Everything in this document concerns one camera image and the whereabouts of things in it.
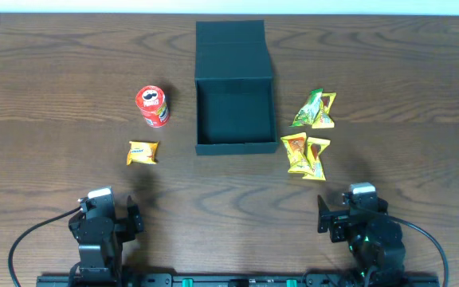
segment green snack packet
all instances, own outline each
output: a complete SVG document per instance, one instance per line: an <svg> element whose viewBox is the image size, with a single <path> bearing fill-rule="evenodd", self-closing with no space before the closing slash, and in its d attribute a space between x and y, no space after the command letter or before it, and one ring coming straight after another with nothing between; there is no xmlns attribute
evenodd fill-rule
<svg viewBox="0 0 459 287"><path fill-rule="evenodd" d="M299 127L303 125L312 125L315 123L316 115L320 111L320 101L322 97L322 88L311 91L311 94L306 100L304 106L293 119L293 124L290 127Z"/></svg>

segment dark green box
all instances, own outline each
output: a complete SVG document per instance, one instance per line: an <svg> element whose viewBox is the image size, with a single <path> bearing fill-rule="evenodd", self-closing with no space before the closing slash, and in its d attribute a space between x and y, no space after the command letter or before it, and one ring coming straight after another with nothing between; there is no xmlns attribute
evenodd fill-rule
<svg viewBox="0 0 459 287"><path fill-rule="evenodd" d="M198 155L274 153L273 70L263 21L197 22Z"/></svg>

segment candy wrapper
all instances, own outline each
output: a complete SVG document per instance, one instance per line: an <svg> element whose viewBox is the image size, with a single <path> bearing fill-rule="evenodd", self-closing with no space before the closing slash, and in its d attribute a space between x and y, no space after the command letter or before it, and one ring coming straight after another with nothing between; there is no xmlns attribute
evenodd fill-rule
<svg viewBox="0 0 459 287"><path fill-rule="evenodd" d="M280 139L283 141L284 147L286 147L288 159L290 160L288 172L313 175L309 162L304 156L306 133L301 132L296 135L283 136Z"/></svg>
<svg viewBox="0 0 459 287"><path fill-rule="evenodd" d="M331 143L330 140L308 138L308 162L311 173L306 173L302 179L325 180L324 169L320 154Z"/></svg>
<svg viewBox="0 0 459 287"><path fill-rule="evenodd" d="M293 119L291 127L299 127L305 124L312 125L315 123L316 115L318 115L318 111L320 110L322 91L322 88L311 91L308 100L306 100L304 106L296 114L295 119Z"/></svg>
<svg viewBox="0 0 459 287"><path fill-rule="evenodd" d="M333 128L334 121L328 115L331 111L332 103L335 99L335 92L322 93L320 98L320 110L318 115L316 115L315 122L312 124L311 128Z"/></svg>
<svg viewBox="0 0 459 287"><path fill-rule="evenodd" d="M132 162L157 164L155 162L155 151L159 143L129 142L131 150L128 151L127 165Z"/></svg>

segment wooden table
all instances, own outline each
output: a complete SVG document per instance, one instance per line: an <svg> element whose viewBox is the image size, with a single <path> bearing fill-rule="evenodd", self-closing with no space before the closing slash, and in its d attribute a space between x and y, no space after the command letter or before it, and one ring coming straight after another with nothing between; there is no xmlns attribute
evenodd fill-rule
<svg viewBox="0 0 459 287"><path fill-rule="evenodd" d="M195 155L194 23L258 18L279 133L332 140L325 183L287 174L283 147ZM144 85L169 96L164 128L149 128L135 106ZM319 87L338 93L335 128L289 128ZM159 164L126 166L129 140L159 141ZM0 14L0 286L11 284L6 258L21 232L107 185L122 215L127 195L141 206L147 233L124 251L138 270L346 269L347 245L316 233L316 196L337 205L362 181L440 241L459 286L459 18ZM23 285L79 260L67 220L19 245ZM441 278L432 243L403 231L406 270Z"/></svg>

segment pringles can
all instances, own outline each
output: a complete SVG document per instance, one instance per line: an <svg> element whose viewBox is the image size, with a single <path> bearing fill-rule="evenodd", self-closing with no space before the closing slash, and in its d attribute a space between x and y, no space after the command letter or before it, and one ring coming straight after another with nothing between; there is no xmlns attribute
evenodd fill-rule
<svg viewBox="0 0 459 287"><path fill-rule="evenodd" d="M150 127L160 128L169 120L166 96L159 87L148 85L142 88L135 97L135 104Z"/></svg>

